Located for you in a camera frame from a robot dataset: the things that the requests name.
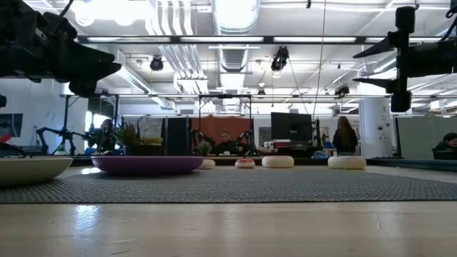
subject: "spotlight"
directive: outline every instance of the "spotlight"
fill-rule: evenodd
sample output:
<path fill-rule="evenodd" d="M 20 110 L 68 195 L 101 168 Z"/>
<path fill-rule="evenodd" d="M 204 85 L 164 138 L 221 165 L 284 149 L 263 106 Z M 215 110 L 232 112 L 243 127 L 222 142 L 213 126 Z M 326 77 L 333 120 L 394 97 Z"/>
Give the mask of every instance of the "spotlight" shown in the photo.
<path fill-rule="evenodd" d="M 278 52 L 271 62 L 272 71 L 281 71 L 287 64 L 288 50 L 287 46 L 280 46 Z"/>
<path fill-rule="evenodd" d="M 149 67 L 151 67 L 151 70 L 153 70 L 153 71 L 161 71 L 164 68 L 162 56 L 154 56 L 152 58 L 151 65 L 149 65 Z"/>
<path fill-rule="evenodd" d="M 347 84 L 336 87 L 335 96 L 345 96 L 349 94 L 349 86 Z"/>

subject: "woven mat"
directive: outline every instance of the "woven mat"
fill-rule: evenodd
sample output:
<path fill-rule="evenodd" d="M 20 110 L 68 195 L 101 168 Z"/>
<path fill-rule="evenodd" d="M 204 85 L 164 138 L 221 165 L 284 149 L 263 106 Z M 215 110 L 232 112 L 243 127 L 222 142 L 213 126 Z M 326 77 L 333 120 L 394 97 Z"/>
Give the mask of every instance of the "woven mat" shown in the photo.
<path fill-rule="evenodd" d="M 457 184 L 359 171 L 218 168 L 185 176 L 106 173 L 0 189 L 0 203 L 278 203 L 457 200 Z"/>

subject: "desk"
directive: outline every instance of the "desk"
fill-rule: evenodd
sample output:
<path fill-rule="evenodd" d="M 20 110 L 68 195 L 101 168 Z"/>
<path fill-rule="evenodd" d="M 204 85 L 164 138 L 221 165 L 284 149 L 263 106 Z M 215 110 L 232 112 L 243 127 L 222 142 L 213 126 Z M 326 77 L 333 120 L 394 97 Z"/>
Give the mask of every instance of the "desk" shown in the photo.
<path fill-rule="evenodd" d="M 335 153 L 336 153 L 335 148 L 324 148 L 324 149 L 322 149 L 322 151 L 329 156 L 335 156 Z"/>

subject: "cable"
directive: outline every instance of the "cable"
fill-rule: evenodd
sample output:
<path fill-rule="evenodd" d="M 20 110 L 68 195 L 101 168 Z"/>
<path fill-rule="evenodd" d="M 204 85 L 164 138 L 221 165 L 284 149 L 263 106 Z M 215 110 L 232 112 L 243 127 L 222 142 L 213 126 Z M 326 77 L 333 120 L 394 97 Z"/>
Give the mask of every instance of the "cable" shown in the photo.
<path fill-rule="evenodd" d="M 69 3 L 65 6 L 64 10 L 59 14 L 60 17 L 63 17 L 67 11 L 69 11 L 70 6 L 73 4 L 73 0 L 69 0 Z"/>
<path fill-rule="evenodd" d="M 290 57 L 289 57 L 289 59 L 288 59 L 288 62 L 289 62 L 290 65 L 291 65 L 291 70 L 292 70 L 293 79 L 294 79 L 295 85 L 296 85 L 296 87 L 297 87 L 297 89 L 298 89 L 298 93 L 300 94 L 301 102 L 303 103 L 303 106 L 305 107 L 306 114 L 309 114 L 309 113 L 308 113 L 308 109 L 306 108 L 305 101 L 303 100 L 303 96 L 301 95 L 300 86 L 298 86 L 297 78 L 295 77 L 295 71 L 293 71 L 292 61 L 291 61 L 291 58 L 290 58 Z"/>
<path fill-rule="evenodd" d="M 323 56 L 323 38 L 326 34 L 326 15 L 327 15 L 327 0 L 323 3 L 323 24 L 322 24 L 322 41 L 321 41 L 321 58 L 319 60 L 319 73 L 317 78 L 317 89 L 316 89 L 316 98 L 314 99 L 314 110 L 312 119 L 314 120 L 314 114 L 316 113 L 316 106 L 317 106 L 317 97 L 319 95 L 319 87 L 321 84 L 321 71 L 322 71 L 322 56 Z"/>
<path fill-rule="evenodd" d="M 446 13 L 446 18 L 450 19 L 454 14 L 457 13 L 457 5 L 451 8 L 447 13 Z M 440 39 L 440 41 L 446 40 L 452 33 L 452 30 L 454 30 L 457 27 L 457 17 L 454 19 L 452 22 L 451 26 L 449 27 L 448 31 L 446 34 L 444 34 L 443 38 Z"/>

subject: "white column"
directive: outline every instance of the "white column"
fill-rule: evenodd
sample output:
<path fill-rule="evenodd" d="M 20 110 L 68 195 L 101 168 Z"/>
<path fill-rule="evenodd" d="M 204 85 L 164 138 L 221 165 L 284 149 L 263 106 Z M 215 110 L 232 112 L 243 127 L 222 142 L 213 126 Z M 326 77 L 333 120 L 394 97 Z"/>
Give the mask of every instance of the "white column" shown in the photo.
<path fill-rule="evenodd" d="M 361 99 L 361 153 L 365 158 L 392 157 L 391 115 L 388 99 Z"/>

